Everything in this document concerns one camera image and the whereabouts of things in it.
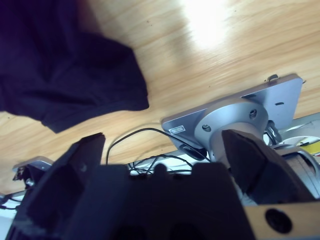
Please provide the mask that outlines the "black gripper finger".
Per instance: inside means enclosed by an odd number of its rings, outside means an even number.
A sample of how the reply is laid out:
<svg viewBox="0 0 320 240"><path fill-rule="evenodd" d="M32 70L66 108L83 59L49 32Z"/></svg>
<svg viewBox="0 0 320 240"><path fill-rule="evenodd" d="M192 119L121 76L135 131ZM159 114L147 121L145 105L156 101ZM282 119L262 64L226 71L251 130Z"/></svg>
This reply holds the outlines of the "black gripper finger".
<svg viewBox="0 0 320 240"><path fill-rule="evenodd" d="M221 132L232 176L259 205L306 203L315 197L282 156L253 134Z"/></svg>
<svg viewBox="0 0 320 240"><path fill-rule="evenodd" d="M106 137L83 137L46 171L17 212L17 229L25 237L61 237L100 165Z"/></svg>

